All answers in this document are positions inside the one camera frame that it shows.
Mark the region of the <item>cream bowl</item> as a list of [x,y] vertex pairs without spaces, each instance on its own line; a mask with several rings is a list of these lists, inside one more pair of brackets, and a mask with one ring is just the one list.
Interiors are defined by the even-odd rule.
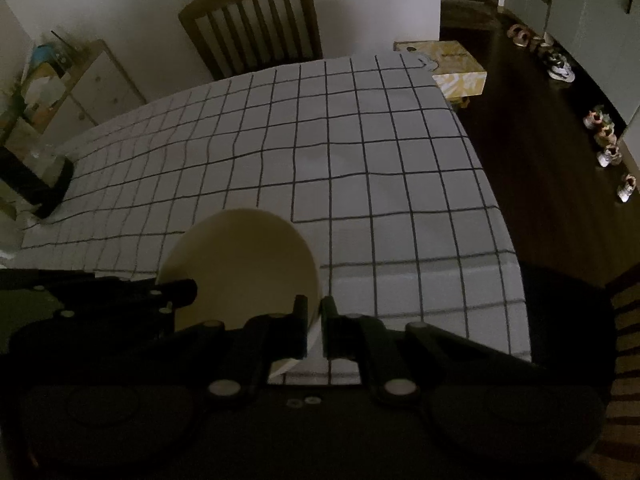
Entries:
[[224,337],[256,316],[292,313],[298,296],[307,298],[307,347],[319,336],[317,263],[302,234],[276,214],[228,209],[192,226],[157,277],[160,285],[183,280],[198,288],[175,314],[172,367],[184,378],[215,379],[240,356],[238,347],[222,346]]

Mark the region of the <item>glass electric kettle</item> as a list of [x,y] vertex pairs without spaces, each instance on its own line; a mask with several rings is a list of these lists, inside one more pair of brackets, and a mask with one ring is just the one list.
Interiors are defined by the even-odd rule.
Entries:
[[32,214],[45,219],[62,204],[74,175],[74,164],[65,156],[55,156],[41,177],[5,146],[1,147],[1,181],[27,203]]

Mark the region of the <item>white checked tablecloth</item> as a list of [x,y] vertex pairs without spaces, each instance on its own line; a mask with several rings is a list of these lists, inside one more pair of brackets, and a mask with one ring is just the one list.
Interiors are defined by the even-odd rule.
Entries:
[[434,326],[526,361],[521,269],[488,177],[427,58],[330,58],[204,84],[81,133],[14,266],[158,273],[226,209],[288,220],[342,313]]

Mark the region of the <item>white drawer cabinet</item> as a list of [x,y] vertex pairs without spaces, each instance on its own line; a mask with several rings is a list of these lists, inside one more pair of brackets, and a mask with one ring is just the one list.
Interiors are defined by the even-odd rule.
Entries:
[[32,125],[52,144],[135,110],[146,99],[104,40],[89,44],[86,55],[70,69],[65,92]]

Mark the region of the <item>yellow cardboard box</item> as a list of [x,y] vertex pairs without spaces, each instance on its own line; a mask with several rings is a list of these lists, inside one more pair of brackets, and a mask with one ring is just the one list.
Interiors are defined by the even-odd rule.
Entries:
[[483,94],[487,72],[474,56],[457,41],[395,41],[395,51],[413,52],[431,61],[434,81],[450,102]]

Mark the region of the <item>white sneaker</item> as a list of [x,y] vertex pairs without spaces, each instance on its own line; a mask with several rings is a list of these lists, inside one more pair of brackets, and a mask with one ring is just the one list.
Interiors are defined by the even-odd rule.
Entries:
[[554,80],[566,82],[567,84],[571,84],[575,80],[574,70],[572,70],[566,58],[562,56],[552,58],[549,61],[548,75]]

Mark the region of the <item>dark wooden chair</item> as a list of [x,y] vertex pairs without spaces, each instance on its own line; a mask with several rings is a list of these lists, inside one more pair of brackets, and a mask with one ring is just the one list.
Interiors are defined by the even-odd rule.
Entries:
[[314,0],[193,0],[179,21],[216,80],[323,58]]

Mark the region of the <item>pair of shoes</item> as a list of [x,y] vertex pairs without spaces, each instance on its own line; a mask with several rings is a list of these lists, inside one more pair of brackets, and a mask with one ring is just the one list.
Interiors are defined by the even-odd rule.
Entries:
[[506,32],[506,36],[519,48],[527,48],[535,33],[523,24],[514,24]]

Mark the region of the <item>grey cupboard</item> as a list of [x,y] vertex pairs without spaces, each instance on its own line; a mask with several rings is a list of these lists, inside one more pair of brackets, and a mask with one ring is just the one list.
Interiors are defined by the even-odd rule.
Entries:
[[506,10],[548,34],[598,85],[618,120],[639,115],[639,0],[504,0]]

